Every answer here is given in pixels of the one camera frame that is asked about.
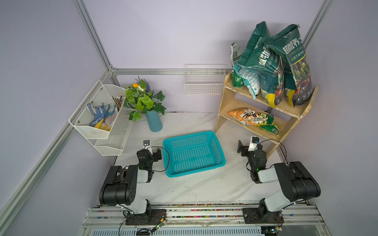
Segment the teal plastic basket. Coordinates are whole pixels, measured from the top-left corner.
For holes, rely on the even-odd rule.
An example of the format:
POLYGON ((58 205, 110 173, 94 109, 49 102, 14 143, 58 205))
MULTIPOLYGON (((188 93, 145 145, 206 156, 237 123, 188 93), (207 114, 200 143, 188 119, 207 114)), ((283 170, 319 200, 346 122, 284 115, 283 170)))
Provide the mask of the teal plastic basket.
POLYGON ((169 178, 223 167, 224 152, 213 131, 165 139, 162 143, 165 173, 169 178))

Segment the teal white fertilizer bag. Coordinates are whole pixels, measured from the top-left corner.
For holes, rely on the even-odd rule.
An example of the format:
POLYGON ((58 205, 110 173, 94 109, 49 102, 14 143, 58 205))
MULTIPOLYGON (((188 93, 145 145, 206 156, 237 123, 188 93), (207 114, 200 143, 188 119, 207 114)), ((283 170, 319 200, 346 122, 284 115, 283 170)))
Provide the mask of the teal white fertilizer bag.
POLYGON ((244 85, 253 99, 256 99, 260 93, 260 77, 258 72, 239 65, 235 65, 233 69, 236 74, 242 78, 244 85))

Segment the dark green soil bag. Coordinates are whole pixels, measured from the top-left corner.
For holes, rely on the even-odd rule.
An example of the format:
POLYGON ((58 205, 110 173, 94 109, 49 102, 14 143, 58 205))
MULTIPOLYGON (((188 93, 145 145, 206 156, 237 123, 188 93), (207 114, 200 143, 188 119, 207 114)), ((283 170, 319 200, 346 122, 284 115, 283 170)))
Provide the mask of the dark green soil bag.
POLYGON ((290 106, 303 105, 313 94, 310 67, 299 32, 292 24, 265 40, 264 45, 281 57, 283 63, 284 91, 290 106))
POLYGON ((280 56, 264 45, 270 36, 265 21, 257 24, 236 65, 258 72, 259 94, 270 107, 275 108, 283 99, 284 76, 280 56))

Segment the white green small bag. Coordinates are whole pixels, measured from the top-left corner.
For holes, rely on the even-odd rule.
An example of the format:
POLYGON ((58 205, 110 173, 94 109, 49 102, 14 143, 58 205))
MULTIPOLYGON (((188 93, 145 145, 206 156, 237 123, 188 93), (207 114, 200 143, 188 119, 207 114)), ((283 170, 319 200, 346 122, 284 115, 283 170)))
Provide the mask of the white green small bag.
MULTIPOLYGON (((234 41, 231 44, 231 50, 230 50, 230 58, 231 58, 232 67, 234 67, 238 63, 241 56, 242 56, 242 50, 240 48, 239 41, 234 41)), ((232 69, 232 72, 231 72, 231 79, 232 79, 233 87, 237 87, 237 88, 243 87, 244 85, 243 79, 237 75, 234 68, 232 69)))

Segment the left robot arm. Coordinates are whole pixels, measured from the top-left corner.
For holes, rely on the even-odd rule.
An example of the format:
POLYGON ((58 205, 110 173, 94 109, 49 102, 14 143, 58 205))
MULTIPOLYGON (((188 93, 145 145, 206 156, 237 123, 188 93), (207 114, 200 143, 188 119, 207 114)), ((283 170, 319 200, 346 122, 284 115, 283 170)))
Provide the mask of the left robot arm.
POLYGON ((121 225, 157 225, 166 219, 165 209, 152 209, 149 200, 137 194, 139 183, 150 183, 155 171, 153 164, 162 159, 163 147, 152 152, 150 147, 137 152, 137 165, 111 166, 99 193, 101 205, 120 207, 121 225))

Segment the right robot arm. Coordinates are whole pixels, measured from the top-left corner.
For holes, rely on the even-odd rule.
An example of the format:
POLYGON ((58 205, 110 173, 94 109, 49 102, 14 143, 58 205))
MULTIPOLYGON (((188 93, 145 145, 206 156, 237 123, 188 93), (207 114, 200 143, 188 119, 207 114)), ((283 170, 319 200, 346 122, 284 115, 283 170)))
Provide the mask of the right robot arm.
POLYGON ((299 161, 276 163, 267 168, 267 154, 259 138, 252 137, 245 146, 238 142, 237 152, 247 158, 246 169, 255 184, 278 182, 280 189, 268 198, 260 200, 257 208, 243 208, 246 224, 278 224, 284 222, 282 211, 301 201, 317 198, 321 188, 299 161))

